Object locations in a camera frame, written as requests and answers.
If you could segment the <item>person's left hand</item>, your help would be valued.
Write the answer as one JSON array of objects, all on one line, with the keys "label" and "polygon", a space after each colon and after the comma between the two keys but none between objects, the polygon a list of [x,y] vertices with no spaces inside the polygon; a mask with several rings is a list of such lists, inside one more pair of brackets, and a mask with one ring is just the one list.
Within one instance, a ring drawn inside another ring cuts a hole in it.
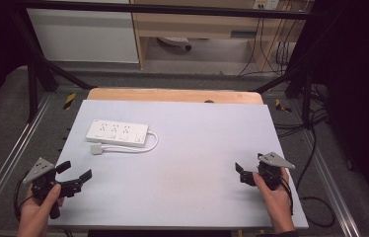
[{"label": "person's left hand", "polygon": [[47,194],[45,200],[37,204],[32,197],[32,188],[28,187],[28,200],[22,205],[21,220],[19,222],[18,232],[21,230],[46,231],[48,227],[48,219],[53,205],[57,202],[59,205],[64,200],[59,197],[61,186],[56,184]]}]

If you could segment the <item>chair base with wheel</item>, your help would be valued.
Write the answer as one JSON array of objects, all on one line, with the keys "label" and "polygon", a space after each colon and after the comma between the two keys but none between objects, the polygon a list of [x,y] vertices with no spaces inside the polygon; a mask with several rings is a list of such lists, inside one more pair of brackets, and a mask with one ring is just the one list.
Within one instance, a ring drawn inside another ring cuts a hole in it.
[{"label": "chair base with wheel", "polygon": [[191,45],[187,38],[162,38],[159,37],[159,40],[163,43],[183,47],[185,50],[191,50]]}]

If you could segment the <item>black horizontal frame bar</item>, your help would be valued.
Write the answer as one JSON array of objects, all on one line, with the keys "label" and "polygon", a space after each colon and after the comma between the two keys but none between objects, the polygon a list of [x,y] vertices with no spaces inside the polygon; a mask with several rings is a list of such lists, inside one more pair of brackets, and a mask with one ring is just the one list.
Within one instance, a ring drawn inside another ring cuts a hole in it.
[{"label": "black horizontal frame bar", "polygon": [[324,14],[312,12],[245,10],[236,8],[217,8],[217,7],[121,4],[121,3],[97,3],[97,2],[49,1],[49,0],[14,0],[13,4],[24,8],[46,9],[46,10],[221,16],[221,17],[286,19],[286,20],[317,20],[325,16]]}]

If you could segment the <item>white power strip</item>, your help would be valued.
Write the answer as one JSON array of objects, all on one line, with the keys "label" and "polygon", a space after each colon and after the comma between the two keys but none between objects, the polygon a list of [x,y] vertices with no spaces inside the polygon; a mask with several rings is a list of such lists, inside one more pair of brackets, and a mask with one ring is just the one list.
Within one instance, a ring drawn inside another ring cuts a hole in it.
[{"label": "white power strip", "polygon": [[86,134],[86,140],[143,148],[148,131],[147,124],[94,119]]}]

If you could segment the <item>aluminium floor rail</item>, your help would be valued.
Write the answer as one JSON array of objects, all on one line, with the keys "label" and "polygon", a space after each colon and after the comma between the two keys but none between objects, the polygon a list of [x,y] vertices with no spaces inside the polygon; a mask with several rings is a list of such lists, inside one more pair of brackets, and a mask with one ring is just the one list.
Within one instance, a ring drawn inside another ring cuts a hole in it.
[{"label": "aluminium floor rail", "polygon": [[10,153],[7,155],[6,160],[2,164],[0,168],[0,194],[4,189],[9,177],[13,173],[17,163],[19,162],[20,157],[24,153],[31,137],[37,129],[46,109],[48,108],[49,100],[52,98],[52,93],[46,93],[45,96],[41,99],[37,115],[34,116],[31,122],[28,122],[15,145],[13,146]]},{"label": "aluminium floor rail", "polygon": [[345,237],[360,237],[360,231],[352,217],[349,208],[332,176],[332,173],[325,162],[317,139],[314,137],[312,130],[304,130],[303,135],[309,148],[312,151],[313,162],[316,170],[321,178],[325,191],[329,197],[334,214],[338,220],[340,228]]}]

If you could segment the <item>wooden desk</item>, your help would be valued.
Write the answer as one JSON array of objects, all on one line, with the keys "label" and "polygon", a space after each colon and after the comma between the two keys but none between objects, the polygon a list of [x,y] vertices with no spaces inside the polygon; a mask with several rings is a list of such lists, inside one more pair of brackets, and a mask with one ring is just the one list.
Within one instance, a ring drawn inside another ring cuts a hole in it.
[{"label": "wooden desk", "polygon": [[[132,4],[254,9],[254,0],[129,0]],[[275,10],[307,12],[313,0],[279,0]],[[191,38],[247,40],[255,51],[259,70],[271,68],[271,57],[279,42],[295,43],[304,27],[302,20],[258,19],[170,14],[132,15],[136,36],[144,38]]]}]

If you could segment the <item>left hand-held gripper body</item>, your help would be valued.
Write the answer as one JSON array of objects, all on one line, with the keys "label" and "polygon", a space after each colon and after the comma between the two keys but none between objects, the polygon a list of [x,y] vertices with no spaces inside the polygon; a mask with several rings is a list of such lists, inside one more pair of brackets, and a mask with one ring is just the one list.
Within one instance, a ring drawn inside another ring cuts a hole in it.
[{"label": "left hand-held gripper body", "polygon": [[79,178],[65,182],[56,180],[55,165],[43,158],[38,158],[28,174],[24,177],[23,183],[32,184],[33,198],[41,203],[45,200],[47,194],[56,185],[61,186],[60,198],[72,198],[81,192],[83,183]]}]

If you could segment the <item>yellow black tape marker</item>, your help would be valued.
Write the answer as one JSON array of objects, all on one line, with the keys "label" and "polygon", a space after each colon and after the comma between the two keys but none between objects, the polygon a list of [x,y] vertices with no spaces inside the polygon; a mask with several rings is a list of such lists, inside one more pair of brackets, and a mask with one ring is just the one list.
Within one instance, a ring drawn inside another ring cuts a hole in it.
[{"label": "yellow black tape marker", "polygon": [[74,99],[76,97],[76,93],[70,93],[64,103],[63,110],[69,110]]},{"label": "yellow black tape marker", "polygon": [[292,113],[292,109],[283,107],[279,99],[275,99],[275,108],[278,111],[284,111],[286,113]]}]

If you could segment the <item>white wall socket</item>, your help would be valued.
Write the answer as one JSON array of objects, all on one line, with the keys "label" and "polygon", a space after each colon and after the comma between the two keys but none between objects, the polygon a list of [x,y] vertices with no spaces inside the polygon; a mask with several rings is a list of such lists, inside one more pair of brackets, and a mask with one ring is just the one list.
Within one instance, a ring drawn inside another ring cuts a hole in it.
[{"label": "white wall socket", "polygon": [[279,0],[254,0],[254,9],[275,10],[279,4]]}]

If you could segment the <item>white cabinet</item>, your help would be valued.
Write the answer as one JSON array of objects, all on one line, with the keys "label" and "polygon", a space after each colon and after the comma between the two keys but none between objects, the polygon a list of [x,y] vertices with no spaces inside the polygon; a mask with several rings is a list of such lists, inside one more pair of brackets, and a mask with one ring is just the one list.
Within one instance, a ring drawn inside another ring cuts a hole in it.
[{"label": "white cabinet", "polygon": [[130,13],[28,9],[28,14],[49,60],[139,61]]}]

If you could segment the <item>black metal stand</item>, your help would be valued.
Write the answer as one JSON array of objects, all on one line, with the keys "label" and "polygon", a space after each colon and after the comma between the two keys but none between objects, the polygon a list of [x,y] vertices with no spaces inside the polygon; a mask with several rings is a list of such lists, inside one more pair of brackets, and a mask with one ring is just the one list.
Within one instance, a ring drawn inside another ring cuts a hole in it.
[{"label": "black metal stand", "polygon": [[36,32],[28,24],[28,13],[25,8],[9,6],[7,13],[15,31],[15,35],[21,38],[22,55],[27,61],[30,110],[28,122],[34,120],[38,114],[38,91],[37,83],[40,83],[46,92],[55,92],[58,84],[54,78],[54,73],[68,80],[82,89],[94,89],[79,78],[63,70],[55,63],[48,60],[40,47]]},{"label": "black metal stand", "polygon": [[311,42],[309,46],[306,46],[301,41],[298,42],[294,52],[298,53],[299,57],[289,63],[289,67],[282,75],[255,89],[256,93],[262,94],[284,81],[288,81],[289,85],[286,88],[285,95],[288,99],[294,99],[298,95],[302,95],[301,121],[307,127],[312,126],[310,122],[313,71],[311,63],[314,50],[315,44],[313,42]]}]

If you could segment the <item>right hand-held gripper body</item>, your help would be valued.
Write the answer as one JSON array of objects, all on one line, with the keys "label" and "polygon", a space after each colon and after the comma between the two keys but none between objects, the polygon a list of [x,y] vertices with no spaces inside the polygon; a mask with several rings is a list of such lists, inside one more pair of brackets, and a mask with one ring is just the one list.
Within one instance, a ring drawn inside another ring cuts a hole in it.
[{"label": "right hand-held gripper body", "polygon": [[[259,159],[258,173],[272,191],[275,191],[282,183],[282,168],[294,169],[295,166],[275,152],[263,154]],[[244,174],[240,175],[240,182],[252,187],[257,185],[254,181],[253,173],[250,171],[246,171]]]}]

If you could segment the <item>person's right hand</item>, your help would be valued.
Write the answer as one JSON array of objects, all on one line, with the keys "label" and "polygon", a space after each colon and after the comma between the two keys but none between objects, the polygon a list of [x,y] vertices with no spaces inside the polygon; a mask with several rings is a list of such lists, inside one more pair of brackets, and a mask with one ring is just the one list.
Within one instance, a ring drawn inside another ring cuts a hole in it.
[{"label": "person's right hand", "polygon": [[270,190],[258,173],[254,173],[253,178],[262,195],[273,229],[275,230],[276,227],[294,226],[291,201],[285,189],[279,187],[275,191]]}]

